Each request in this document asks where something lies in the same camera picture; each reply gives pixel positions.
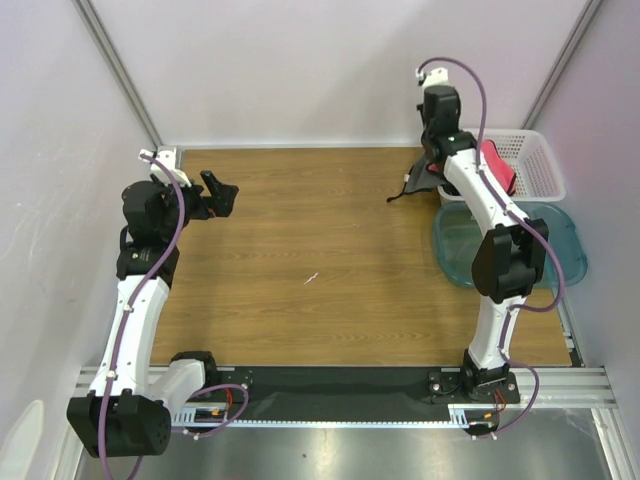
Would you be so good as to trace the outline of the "pink and black towel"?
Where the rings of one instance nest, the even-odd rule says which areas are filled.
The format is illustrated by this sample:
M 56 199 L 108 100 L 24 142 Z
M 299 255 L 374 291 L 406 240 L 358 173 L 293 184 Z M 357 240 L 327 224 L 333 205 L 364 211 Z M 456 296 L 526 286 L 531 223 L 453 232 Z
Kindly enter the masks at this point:
M 481 143 L 481 153 L 489 170 L 502 189 L 507 195 L 514 196 L 517 189 L 517 174 L 510 164 L 500 156 L 496 144 L 492 140 L 483 141 Z

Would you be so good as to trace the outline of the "yellow and black towel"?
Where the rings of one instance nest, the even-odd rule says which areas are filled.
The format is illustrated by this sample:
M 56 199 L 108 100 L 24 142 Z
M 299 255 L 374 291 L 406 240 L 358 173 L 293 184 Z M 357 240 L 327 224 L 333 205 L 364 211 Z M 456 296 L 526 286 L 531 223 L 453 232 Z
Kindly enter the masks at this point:
M 444 177 L 437 170 L 432 170 L 432 166 L 433 163 L 427 159 L 425 154 L 422 154 L 404 175 L 404 184 L 400 193 L 388 197 L 386 202 L 390 203 L 401 197 L 416 193 L 430 192 L 444 184 Z

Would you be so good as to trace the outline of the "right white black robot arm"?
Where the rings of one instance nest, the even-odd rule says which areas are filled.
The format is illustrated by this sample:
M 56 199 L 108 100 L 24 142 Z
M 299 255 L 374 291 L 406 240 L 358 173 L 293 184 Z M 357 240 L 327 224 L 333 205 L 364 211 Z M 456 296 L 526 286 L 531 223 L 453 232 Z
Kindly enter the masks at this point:
M 454 87 L 424 89 L 422 144 L 427 159 L 458 191 L 483 235 L 471 266 L 480 310 L 460 374 L 463 395 L 481 402 L 507 381 L 515 320 L 543 276 L 549 229 L 544 221 L 529 219 L 502 189 L 480 140 L 460 129 L 460 113 Z

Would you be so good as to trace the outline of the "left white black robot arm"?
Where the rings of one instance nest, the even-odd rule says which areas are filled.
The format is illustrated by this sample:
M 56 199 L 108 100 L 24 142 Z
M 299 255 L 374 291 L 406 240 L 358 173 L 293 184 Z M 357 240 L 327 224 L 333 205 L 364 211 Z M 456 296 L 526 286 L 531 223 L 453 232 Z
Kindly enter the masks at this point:
M 87 394 L 72 398 L 66 412 L 94 458 L 163 453 L 172 415 L 192 394 L 208 400 L 219 391 L 221 375 L 209 351 L 180 352 L 160 379 L 149 380 L 156 328 L 180 255 L 176 229 L 229 216 L 239 193 L 210 171 L 200 176 L 201 184 L 172 185 L 152 175 L 122 192 L 126 225 L 120 232 L 112 329 Z

